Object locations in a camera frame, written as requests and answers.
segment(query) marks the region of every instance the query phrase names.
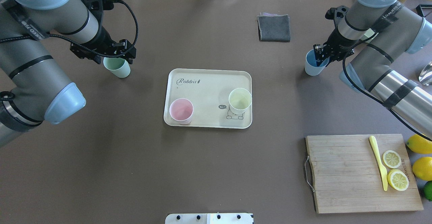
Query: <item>table surface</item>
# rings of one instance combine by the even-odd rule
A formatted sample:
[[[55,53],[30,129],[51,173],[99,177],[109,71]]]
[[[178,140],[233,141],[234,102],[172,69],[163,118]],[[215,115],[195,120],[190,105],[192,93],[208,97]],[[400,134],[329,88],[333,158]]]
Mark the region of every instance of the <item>table surface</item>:
[[[315,77],[304,72],[306,53],[333,30],[326,10],[355,0],[125,1],[139,21],[137,58],[125,79],[77,59],[65,41],[44,41],[87,105],[0,149],[1,223],[157,224],[169,213],[213,212],[253,213],[255,223],[268,224],[429,223],[432,203],[424,198],[425,210],[417,212],[319,215],[304,180],[307,135],[412,135],[339,81],[341,63]],[[260,42],[261,12],[289,14],[291,42]],[[103,24],[114,40],[133,39],[121,4],[105,12]],[[428,45],[404,54],[392,67],[418,81],[431,51]],[[175,68],[250,73],[252,125],[165,124],[167,79]],[[14,87],[5,74],[0,84]]]

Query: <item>pink cup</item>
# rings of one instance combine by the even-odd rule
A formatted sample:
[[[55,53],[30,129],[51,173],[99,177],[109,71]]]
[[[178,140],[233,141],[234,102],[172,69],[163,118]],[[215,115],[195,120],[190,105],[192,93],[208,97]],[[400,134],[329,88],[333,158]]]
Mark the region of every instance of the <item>pink cup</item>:
[[[179,98],[171,103],[169,114],[179,124],[188,124],[192,121],[193,104],[186,98]]]

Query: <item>cable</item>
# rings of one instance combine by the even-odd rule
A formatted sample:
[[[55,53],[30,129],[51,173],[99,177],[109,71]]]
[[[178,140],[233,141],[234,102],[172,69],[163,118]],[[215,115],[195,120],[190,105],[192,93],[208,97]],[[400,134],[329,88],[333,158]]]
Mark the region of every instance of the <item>cable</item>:
[[[374,38],[375,36],[377,35],[377,33],[375,33],[373,36],[371,36],[370,38],[368,38],[368,39],[366,39],[366,40],[364,40],[364,41],[361,41],[361,42],[358,42],[357,44],[355,44],[353,47],[352,47],[352,49],[353,48],[355,48],[356,46],[358,46],[358,45],[360,45],[360,44],[362,44],[362,43],[364,43],[364,42],[366,42],[366,41],[369,41],[370,39],[372,39],[372,38]],[[376,102],[378,102],[379,104],[383,104],[380,100],[378,100],[375,96],[372,96],[372,95],[370,95],[369,93],[367,93],[365,90],[363,90],[363,89],[361,89],[360,87],[358,87],[358,85],[356,85],[355,84],[355,82],[350,78],[350,76],[348,75],[348,72],[347,72],[347,68],[346,68],[346,66],[345,66],[345,60],[347,59],[347,56],[344,56],[344,59],[342,60],[342,69],[344,70],[344,74],[345,74],[345,76],[346,76],[346,78],[348,79],[348,81],[350,81],[350,83],[352,84],[352,86],[353,87],[355,87],[358,91],[360,91],[361,93],[363,93],[364,95],[366,95],[366,96],[368,96],[369,98],[371,98],[371,99],[373,99],[374,101],[376,101]],[[407,124],[395,111],[393,111],[393,110],[391,110],[391,109],[389,109],[389,111],[390,111],[390,113],[393,115],[393,116],[395,116],[395,118],[397,118],[403,125],[405,125],[407,128],[409,128],[412,132],[414,132],[414,133],[416,133],[416,134],[418,134],[418,135],[420,135],[421,137],[423,137],[423,138],[425,138],[426,140],[428,140],[428,141],[431,141],[431,139],[429,139],[427,136],[425,136],[425,135],[423,135],[423,134],[421,134],[420,132],[418,132],[416,129],[414,129],[413,127],[411,127],[409,124]]]
[[[134,39],[134,42],[132,43],[131,47],[129,49],[127,49],[126,51],[124,51],[123,53],[120,53],[118,55],[106,55],[106,54],[98,53],[98,52],[96,52],[94,50],[91,50],[88,47],[85,47],[85,46],[77,43],[76,41],[74,41],[72,39],[69,39],[69,38],[66,38],[64,36],[61,36],[61,35],[48,33],[48,36],[51,37],[51,38],[60,38],[60,39],[63,39],[65,41],[68,41],[68,42],[76,45],[77,47],[79,47],[79,48],[81,48],[83,50],[86,50],[87,52],[93,53],[93,54],[98,55],[98,56],[106,57],[106,58],[119,58],[119,57],[125,55],[126,53],[128,53],[129,51],[131,51],[135,47],[136,40],[138,39],[138,21],[136,20],[136,16],[135,16],[134,12],[132,11],[131,7],[125,1],[123,1],[123,0],[109,0],[109,1],[111,1],[113,3],[120,3],[120,4],[125,5],[126,8],[128,8],[129,12],[131,13],[132,17],[134,18],[135,29],[136,29],[135,30],[135,39]],[[29,35],[26,35],[26,36],[16,36],[14,38],[1,39],[0,40],[0,44],[4,43],[4,42],[20,41],[20,40],[25,40],[25,39],[32,39],[32,37],[29,36]]]

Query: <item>yellow knife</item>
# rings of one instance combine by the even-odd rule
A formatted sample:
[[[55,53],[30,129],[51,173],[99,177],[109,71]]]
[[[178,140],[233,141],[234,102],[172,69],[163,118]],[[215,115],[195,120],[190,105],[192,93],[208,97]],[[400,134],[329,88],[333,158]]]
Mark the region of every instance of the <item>yellow knife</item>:
[[[372,150],[374,151],[374,155],[378,163],[379,173],[381,175],[381,180],[382,180],[382,188],[384,189],[384,191],[387,191],[387,187],[388,187],[387,169],[384,167],[384,165],[381,162],[377,139],[375,138],[375,136],[372,135],[369,137],[369,142],[371,143]]]

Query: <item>lime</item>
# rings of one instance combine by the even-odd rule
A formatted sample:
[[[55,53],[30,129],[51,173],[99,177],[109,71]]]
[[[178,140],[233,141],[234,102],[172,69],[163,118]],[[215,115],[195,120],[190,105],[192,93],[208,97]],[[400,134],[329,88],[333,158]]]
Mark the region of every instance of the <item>lime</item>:
[[[391,187],[398,191],[404,191],[409,186],[409,180],[399,169],[392,169],[387,174],[387,181]]]
[[[432,157],[426,156],[415,161],[412,172],[421,180],[432,181]]]
[[[432,201],[432,181],[428,181],[423,188],[427,200]]]
[[[393,150],[388,150],[382,155],[384,164],[390,168],[398,168],[401,164],[401,157]]]
[[[432,153],[432,141],[421,137],[418,134],[411,136],[406,142],[406,146],[415,153],[418,154],[431,154]]]

